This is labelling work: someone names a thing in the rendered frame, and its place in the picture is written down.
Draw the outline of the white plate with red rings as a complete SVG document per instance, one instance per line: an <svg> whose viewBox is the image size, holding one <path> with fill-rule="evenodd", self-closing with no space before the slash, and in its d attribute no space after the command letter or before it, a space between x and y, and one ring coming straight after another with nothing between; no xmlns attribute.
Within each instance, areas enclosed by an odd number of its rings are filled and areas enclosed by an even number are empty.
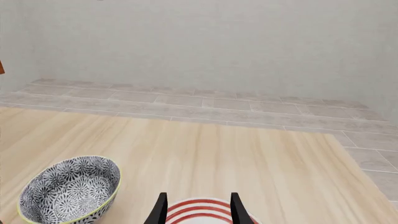
<svg viewBox="0 0 398 224"><path fill-rule="evenodd" d="M230 205L213 197L188 198L168 207L165 224L233 224Z"/></svg>

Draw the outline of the black-and-white patterned bowl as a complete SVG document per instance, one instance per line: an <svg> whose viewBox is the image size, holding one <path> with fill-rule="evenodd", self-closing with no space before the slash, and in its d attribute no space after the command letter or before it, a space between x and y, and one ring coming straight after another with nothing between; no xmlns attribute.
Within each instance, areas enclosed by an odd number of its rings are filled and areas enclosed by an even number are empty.
<svg viewBox="0 0 398 224"><path fill-rule="evenodd" d="M120 186L121 171L113 160L74 157L30 180L17 211L28 224L95 224L111 208Z"/></svg>

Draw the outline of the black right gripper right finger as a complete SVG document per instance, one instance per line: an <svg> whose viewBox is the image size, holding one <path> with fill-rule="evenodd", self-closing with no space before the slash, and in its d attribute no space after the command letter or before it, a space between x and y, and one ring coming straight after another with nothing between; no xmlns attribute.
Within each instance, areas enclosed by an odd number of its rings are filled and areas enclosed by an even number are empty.
<svg viewBox="0 0 398 224"><path fill-rule="evenodd" d="M230 210L233 224L254 224L237 192L231 194Z"/></svg>

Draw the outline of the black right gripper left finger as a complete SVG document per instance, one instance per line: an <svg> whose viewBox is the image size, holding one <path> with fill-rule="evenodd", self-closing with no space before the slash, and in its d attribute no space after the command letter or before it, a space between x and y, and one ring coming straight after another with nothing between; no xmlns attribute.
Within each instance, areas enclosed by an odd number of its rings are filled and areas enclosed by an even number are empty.
<svg viewBox="0 0 398 224"><path fill-rule="evenodd" d="M167 219L167 193L161 192L144 224L165 224Z"/></svg>

